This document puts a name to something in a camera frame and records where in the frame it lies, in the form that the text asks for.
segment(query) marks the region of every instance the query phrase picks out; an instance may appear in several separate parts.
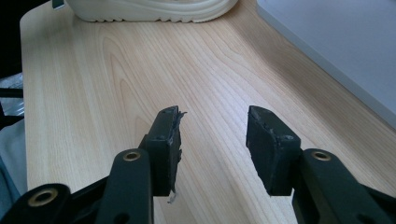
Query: wood grain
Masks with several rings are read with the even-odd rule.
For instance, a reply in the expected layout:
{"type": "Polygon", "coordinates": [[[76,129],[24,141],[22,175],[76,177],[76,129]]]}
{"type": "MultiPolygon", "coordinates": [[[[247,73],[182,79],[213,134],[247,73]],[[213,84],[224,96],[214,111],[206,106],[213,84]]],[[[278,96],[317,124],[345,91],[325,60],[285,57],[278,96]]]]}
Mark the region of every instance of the wood grain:
{"type": "Polygon", "coordinates": [[[81,21],[47,3],[21,20],[29,189],[82,189],[137,147],[161,109],[188,112],[174,203],[156,223],[295,223],[245,147],[248,106],[276,112],[303,148],[336,154],[396,196],[396,132],[240,0],[206,23],[81,21]]]}

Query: white shoe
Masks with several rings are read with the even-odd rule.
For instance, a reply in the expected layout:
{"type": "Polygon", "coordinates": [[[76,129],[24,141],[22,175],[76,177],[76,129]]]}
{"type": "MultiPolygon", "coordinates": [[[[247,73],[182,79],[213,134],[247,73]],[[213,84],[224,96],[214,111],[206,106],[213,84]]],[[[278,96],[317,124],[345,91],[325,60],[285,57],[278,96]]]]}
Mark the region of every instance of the white shoe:
{"type": "Polygon", "coordinates": [[[213,20],[238,0],[66,0],[84,21],[213,20]]]}

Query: white sneaker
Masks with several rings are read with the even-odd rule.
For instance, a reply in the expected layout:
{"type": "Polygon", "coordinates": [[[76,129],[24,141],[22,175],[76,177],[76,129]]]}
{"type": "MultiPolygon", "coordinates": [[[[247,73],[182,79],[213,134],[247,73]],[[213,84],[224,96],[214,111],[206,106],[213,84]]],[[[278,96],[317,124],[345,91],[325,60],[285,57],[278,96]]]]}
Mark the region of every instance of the white sneaker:
{"type": "Polygon", "coordinates": [[[84,21],[182,21],[213,20],[238,0],[67,0],[84,21]]]}

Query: light wood surface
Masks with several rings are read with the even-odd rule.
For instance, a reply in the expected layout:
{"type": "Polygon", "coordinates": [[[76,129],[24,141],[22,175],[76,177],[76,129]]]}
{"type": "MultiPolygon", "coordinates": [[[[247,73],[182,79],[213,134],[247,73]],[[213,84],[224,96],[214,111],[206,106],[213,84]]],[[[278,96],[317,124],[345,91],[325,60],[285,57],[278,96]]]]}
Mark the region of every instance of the light wood surface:
{"type": "Polygon", "coordinates": [[[396,196],[396,132],[256,14],[254,0],[206,23],[105,22],[47,3],[21,20],[29,189],[74,192],[137,147],[178,105],[183,155],[174,203],[156,223],[295,223],[270,198],[245,137],[248,106],[273,110],[302,148],[336,154],[357,179],[396,196]]]}

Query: wooden tabletop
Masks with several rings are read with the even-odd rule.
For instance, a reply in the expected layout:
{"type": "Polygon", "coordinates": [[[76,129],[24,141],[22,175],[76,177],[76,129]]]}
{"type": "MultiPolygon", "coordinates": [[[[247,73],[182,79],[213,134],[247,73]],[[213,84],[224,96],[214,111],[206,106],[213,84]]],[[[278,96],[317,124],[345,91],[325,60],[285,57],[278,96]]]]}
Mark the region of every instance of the wooden tabletop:
{"type": "Polygon", "coordinates": [[[270,198],[245,146],[248,107],[273,110],[337,155],[363,184],[396,195],[396,132],[240,0],[205,23],[85,22],[50,2],[21,20],[29,189],[74,192],[138,147],[157,113],[178,105],[176,201],[157,223],[295,223],[270,198]]]}

